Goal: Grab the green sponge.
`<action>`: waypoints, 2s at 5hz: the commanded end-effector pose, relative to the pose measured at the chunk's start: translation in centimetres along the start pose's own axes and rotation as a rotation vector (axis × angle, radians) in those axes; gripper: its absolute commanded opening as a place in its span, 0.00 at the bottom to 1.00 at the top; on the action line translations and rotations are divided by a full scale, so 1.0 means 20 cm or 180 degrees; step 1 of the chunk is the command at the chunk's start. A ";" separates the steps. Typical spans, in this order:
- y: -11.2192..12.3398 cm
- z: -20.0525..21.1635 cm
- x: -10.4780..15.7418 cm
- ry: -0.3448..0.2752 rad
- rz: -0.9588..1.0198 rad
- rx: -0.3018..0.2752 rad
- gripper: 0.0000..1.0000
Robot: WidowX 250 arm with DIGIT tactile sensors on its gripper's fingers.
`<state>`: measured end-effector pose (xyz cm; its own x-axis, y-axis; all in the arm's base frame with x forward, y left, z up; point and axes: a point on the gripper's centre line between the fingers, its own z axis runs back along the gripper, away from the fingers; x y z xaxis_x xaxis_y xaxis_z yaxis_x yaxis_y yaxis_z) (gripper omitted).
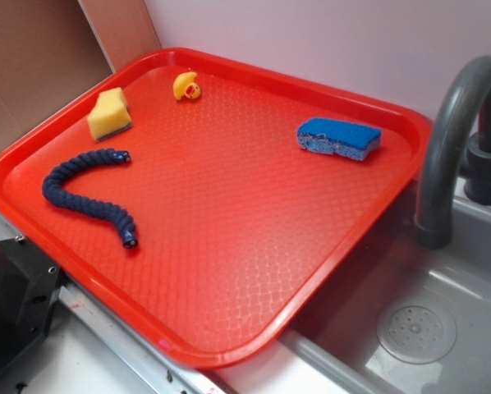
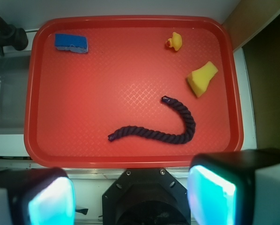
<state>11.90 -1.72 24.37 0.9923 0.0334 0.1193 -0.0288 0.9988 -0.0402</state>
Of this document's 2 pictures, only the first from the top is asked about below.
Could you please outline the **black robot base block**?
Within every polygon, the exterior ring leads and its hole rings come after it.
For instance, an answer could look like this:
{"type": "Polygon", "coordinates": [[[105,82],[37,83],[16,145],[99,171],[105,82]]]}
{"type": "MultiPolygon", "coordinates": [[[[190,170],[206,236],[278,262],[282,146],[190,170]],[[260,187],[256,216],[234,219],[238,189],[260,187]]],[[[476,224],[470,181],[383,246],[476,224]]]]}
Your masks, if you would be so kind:
{"type": "Polygon", "coordinates": [[[0,379],[48,336],[61,280],[32,241],[0,241],[0,379]]]}

